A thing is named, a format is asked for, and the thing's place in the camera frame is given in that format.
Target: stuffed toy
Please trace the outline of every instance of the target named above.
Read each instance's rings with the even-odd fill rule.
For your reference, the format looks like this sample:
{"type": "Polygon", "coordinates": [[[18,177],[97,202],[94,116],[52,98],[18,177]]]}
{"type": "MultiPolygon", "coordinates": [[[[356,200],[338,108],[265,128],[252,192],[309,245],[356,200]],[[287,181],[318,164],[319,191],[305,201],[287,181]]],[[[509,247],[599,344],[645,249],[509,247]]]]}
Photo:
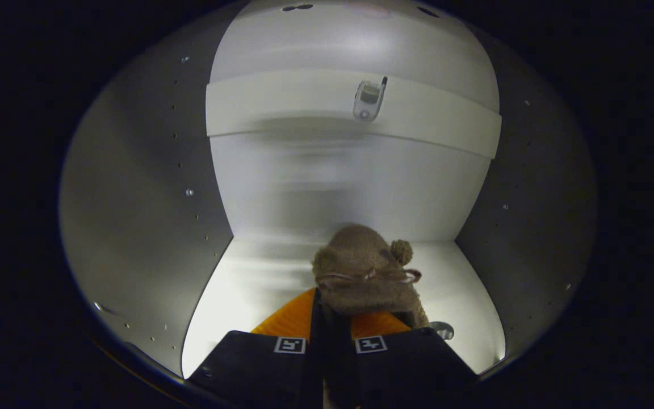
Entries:
{"type": "MultiPolygon", "coordinates": [[[[352,339],[384,336],[430,326],[413,284],[421,273],[405,269],[413,249],[404,240],[390,245],[376,231],[360,224],[341,228],[312,261],[316,287],[307,290],[252,332],[270,336],[305,337],[311,334],[312,305],[320,291],[322,314],[329,334],[349,323],[352,339]]],[[[342,379],[352,363],[335,335],[335,349],[325,364],[324,407],[359,407],[359,391],[342,379]]]]}

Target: orange mat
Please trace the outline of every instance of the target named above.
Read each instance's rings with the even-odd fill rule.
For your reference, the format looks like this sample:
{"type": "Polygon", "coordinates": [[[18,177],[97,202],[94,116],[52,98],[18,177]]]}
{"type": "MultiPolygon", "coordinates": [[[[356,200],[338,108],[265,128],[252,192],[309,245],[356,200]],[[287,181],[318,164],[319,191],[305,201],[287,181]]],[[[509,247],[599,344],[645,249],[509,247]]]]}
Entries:
{"type": "MultiPolygon", "coordinates": [[[[312,305],[317,288],[311,288],[289,301],[265,319],[251,333],[268,336],[303,337],[309,342],[312,326],[312,305]]],[[[389,312],[353,316],[351,332],[356,337],[385,336],[410,331],[400,319],[389,312]]]]}

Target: brown plush toy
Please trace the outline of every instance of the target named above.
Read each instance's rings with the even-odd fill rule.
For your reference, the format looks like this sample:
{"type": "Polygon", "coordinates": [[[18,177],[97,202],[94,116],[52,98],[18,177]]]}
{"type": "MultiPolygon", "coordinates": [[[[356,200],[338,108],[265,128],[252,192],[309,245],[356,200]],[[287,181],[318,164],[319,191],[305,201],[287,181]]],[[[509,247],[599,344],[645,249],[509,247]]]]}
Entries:
{"type": "Polygon", "coordinates": [[[389,311],[410,328],[430,326],[413,288],[421,273],[403,268],[411,258],[407,241],[389,246],[367,226],[342,228],[312,262],[322,304],[340,315],[389,311]]]}

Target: white curved wall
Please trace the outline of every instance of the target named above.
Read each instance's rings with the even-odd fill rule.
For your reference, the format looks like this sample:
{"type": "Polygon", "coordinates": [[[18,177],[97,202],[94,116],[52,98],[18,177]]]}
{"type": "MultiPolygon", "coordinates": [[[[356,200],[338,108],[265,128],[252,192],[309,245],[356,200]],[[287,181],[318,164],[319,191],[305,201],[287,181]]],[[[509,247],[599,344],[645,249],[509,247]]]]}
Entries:
{"type": "Polygon", "coordinates": [[[312,287],[309,261],[347,221],[412,241],[426,313],[454,326],[449,344],[472,370],[504,357],[498,313],[453,242],[498,143],[491,62],[460,21],[431,18],[409,2],[379,3],[314,2],[284,12],[281,2],[252,2],[226,31],[206,114],[234,239],[193,315],[186,377],[226,332],[251,331],[312,287]],[[351,118],[359,82],[334,73],[415,85],[390,88],[389,80],[385,111],[365,126],[351,118]],[[310,75],[335,80],[334,90],[310,75]],[[441,102],[421,106],[430,98],[412,95],[420,87],[441,102]],[[456,114],[447,101],[467,109],[456,114]],[[421,122],[427,111],[433,116],[421,122]],[[491,121],[496,126],[486,127],[491,121]]]}
{"type": "Polygon", "coordinates": [[[441,18],[433,18],[402,0],[310,3],[309,10],[288,12],[280,0],[249,3],[221,40],[211,82],[272,70],[374,72],[451,91],[498,113],[491,60],[456,18],[439,10],[441,18]]]}

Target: silver flip phone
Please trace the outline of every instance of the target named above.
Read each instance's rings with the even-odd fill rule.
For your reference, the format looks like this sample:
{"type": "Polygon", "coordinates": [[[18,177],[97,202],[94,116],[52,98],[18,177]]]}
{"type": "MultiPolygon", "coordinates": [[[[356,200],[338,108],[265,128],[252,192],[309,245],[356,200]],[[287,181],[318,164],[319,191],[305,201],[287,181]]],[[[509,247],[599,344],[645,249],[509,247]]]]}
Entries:
{"type": "Polygon", "coordinates": [[[380,111],[382,97],[385,93],[387,77],[382,78],[382,84],[375,84],[370,81],[362,81],[355,94],[353,115],[360,121],[374,121],[380,111]]]}

